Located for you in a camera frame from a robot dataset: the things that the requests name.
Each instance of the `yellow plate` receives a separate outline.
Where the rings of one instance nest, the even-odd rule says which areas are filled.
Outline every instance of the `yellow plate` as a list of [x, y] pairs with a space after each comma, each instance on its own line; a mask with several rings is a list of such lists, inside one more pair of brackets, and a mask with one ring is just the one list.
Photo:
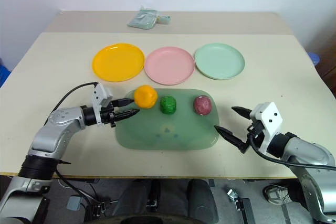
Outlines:
[[145, 55], [140, 48], [119, 43], [101, 49], [93, 59], [94, 73], [105, 81], [126, 81], [142, 70]]

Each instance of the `purple ball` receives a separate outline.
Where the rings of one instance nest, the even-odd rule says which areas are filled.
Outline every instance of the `purple ball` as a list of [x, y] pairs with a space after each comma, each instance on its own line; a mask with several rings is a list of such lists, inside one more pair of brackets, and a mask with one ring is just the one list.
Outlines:
[[200, 95], [194, 100], [194, 110], [199, 115], [208, 115], [212, 110], [212, 104], [209, 97]]

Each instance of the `green ball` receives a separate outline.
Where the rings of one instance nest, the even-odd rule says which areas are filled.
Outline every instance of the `green ball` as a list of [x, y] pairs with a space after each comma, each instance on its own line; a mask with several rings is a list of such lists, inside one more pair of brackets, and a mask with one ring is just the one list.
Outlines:
[[161, 98], [160, 101], [160, 108], [162, 113], [164, 114], [174, 114], [176, 111], [176, 100], [170, 95], [166, 95], [165, 97]]

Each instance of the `pink plate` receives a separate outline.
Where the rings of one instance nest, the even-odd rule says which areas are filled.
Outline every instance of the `pink plate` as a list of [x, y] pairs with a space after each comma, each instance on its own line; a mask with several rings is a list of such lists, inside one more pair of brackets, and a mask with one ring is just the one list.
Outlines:
[[184, 82], [194, 69], [194, 58], [179, 47], [159, 48], [151, 52], [145, 62], [145, 72], [149, 78], [163, 85]]

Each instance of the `mint green plate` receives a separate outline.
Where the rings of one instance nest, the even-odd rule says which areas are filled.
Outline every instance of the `mint green plate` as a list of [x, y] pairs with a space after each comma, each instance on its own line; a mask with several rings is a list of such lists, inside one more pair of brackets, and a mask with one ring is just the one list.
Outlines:
[[[159, 98], [151, 109], [117, 122], [115, 134], [120, 145], [138, 150], [200, 150], [213, 146], [218, 139], [214, 125], [219, 124], [218, 112], [211, 96], [196, 89], [156, 89]], [[134, 91], [126, 97], [133, 98]], [[172, 95], [177, 110], [172, 115], [160, 111], [160, 99]], [[207, 95], [212, 102], [208, 115], [194, 112], [193, 102], [199, 95]], [[138, 108], [135, 104], [123, 110]]]
[[230, 79], [245, 67], [243, 55], [232, 46], [212, 43], [199, 48], [195, 54], [197, 68], [205, 76], [216, 80]]

